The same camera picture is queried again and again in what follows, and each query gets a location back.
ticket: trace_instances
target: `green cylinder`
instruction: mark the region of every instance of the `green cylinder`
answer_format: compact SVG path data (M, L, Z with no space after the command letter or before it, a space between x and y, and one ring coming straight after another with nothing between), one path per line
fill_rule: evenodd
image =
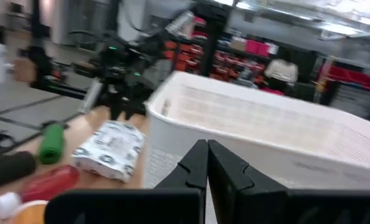
M38 158L42 164L55 164L60 160L64 150L64 128L51 124L44 130L44 139L39 148Z

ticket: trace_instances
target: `wooden table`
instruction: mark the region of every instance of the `wooden table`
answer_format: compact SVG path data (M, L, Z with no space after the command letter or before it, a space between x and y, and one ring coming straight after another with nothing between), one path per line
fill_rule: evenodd
M93 110L90 114L79 116L68 122L70 125L69 129L65 131L66 147L65 155L60 163L54 165L39 165L36 172L33 175L40 174L49 169L57 167L62 164L68 164L70 162L71 153L86 141L95 130L97 130L104 121L109 117L109 110L106 107L99 107ZM124 114L121 114L118 120L123 121ZM142 133L148 134L148 122L144 116L134 114L129 120L131 124L136 126ZM36 153L42 138L37 138L28 142L27 144L18 147L17 151L29 151ZM86 171L80 171L80 180L76 185L76 188L86 189L125 189L125 188L140 188L143 180L143 169L145 161L145 150L141 152L138 162L136 165L134 176L130 182L124 184L122 182L110 180L104 177L100 177L96 174L92 174ZM0 195L8 191L18 192L22 183L28 180L32 175L23 179L17 180L10 184L3 185L0 187Z

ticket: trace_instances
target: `laundry basket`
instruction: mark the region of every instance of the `laundry basket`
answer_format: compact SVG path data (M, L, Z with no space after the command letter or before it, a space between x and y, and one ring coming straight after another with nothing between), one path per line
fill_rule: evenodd
M215 139L289 188L370 189L370 122L344 111L185 72L147 107L145 187Z

